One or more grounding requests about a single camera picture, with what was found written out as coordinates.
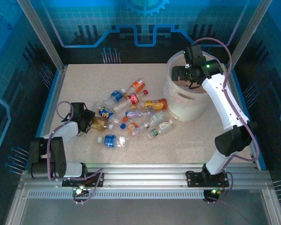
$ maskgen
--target speckled surface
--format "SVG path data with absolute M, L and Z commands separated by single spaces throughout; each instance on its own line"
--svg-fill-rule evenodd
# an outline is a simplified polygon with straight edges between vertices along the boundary
M 61 89 L 59 102 L 84 102 L 89 109 L 95 101 L 102 101 L 114 90 L 127 88 L 137 78 L 145 80 L 148 100 L 163 98 L 166 64 L 72 64 Z M 59 112 L 66 115 L 69 106 L 61 105 Z M 196 121 L 184 123 L 175 119 L 175 129 L 149 140 L 144 134 L 138 139 L 130 137 L 126 148 L 110 149 L 97 143 L 98 136 L 116 134 L 128 136 L 127 130 L 98 131 L 91 129 L 87 134 L 73 137 L 65 146 L 69 162 L 85 163 L 205 163 L 214 150 L 214 138 L 223 133 L 222 122 L 215 106 L 209 108 Z M 54 115 L 51 131 L 61 119 Z M 250 157 L 246 148 L 240 154 Z M 233 159 L 232 162 L 244 162 Z

